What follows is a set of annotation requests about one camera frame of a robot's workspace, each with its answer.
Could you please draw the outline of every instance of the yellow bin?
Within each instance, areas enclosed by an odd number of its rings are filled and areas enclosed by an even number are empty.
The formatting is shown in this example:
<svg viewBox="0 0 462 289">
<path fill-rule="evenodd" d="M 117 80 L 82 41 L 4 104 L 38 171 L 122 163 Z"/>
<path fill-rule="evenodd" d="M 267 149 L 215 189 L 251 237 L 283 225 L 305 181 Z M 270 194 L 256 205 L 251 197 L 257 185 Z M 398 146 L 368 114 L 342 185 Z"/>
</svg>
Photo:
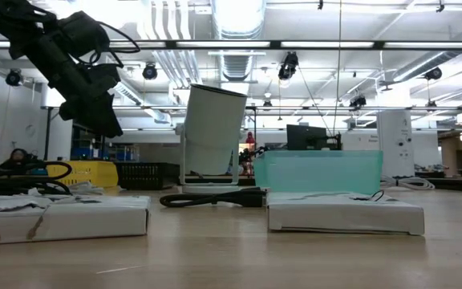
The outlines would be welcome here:
<svg viewBox="0 0 462 289">
<path fill-rule="evenodd" d="M 98 187 L 114 187 L 119 182 L 116 166 L 110 161 L 66 161 L 72 167 L 72 173 L 59 179 L 64 185 L 74 185 L 89 181 Z M 59 176 L 67 171 L 61 165 L 48 165 L 49 177 Z"/>
</svg>

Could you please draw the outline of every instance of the white cardboard box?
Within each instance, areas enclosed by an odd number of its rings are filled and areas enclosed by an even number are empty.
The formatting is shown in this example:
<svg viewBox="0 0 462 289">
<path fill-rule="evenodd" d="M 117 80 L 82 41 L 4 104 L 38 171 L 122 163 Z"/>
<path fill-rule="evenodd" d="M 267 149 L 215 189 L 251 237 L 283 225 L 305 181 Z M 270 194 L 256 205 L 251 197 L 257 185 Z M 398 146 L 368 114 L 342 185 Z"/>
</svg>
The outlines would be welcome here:
<svg viewBox="0 0 462 289">
<path fill-rule="evenodd" d="M 383 196 L 356 193 L 269 193 L 269 229 L 340 233 L 424 234 L 424 210 Z"/>
<path fill-rule="evenodd" d="M 149 205 L 149 197 L 0 196 L 0 243 L 145 235 Z"/>
</svg>

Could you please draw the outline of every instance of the red object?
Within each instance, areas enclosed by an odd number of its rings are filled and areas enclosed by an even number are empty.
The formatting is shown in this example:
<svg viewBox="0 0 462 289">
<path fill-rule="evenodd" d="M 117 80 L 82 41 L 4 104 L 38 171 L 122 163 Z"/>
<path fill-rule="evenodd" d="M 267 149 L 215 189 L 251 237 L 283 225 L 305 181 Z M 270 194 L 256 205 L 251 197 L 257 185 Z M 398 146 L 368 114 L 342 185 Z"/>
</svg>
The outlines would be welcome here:
<svg viewBox="0 0 462 289">
<path fill-rule="evenodd" d="M 245 140 L 247 144 L 255 144 L 256 140 L 254 140 L 254 136 L 252 132 L 247 132 L 247 140 Z"/>
</svg>

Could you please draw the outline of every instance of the table surface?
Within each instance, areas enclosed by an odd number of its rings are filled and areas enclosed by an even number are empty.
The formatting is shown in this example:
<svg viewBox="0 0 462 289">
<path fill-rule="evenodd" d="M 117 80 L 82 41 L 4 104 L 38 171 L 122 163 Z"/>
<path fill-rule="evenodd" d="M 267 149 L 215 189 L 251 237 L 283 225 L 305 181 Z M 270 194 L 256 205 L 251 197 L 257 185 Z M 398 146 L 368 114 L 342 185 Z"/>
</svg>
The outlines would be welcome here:
<svg viewBox="0 0 462 289">
<path fill-rule="evenodd" d="M 264 209 L 163 208 L 148 236 L 0 245 L 0 288 L 461 288 L 462 193 L 397 191 L 426 234 L 269 233 Z"/>
</svg>

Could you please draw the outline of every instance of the translucent teal container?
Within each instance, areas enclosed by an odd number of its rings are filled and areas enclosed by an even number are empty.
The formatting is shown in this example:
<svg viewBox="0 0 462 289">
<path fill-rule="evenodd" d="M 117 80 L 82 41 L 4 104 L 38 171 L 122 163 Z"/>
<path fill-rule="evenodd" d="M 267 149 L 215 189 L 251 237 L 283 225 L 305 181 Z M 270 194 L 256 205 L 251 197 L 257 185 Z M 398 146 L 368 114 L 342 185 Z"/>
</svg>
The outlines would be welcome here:
<svg viewBox="0 0 462 289">
<path fill-rule="evenodd" d="M 268 151 L 254 160 L 256 185 L 286 193 L 372 195 L 382 169 L 381 151 Z"/>
</svg>

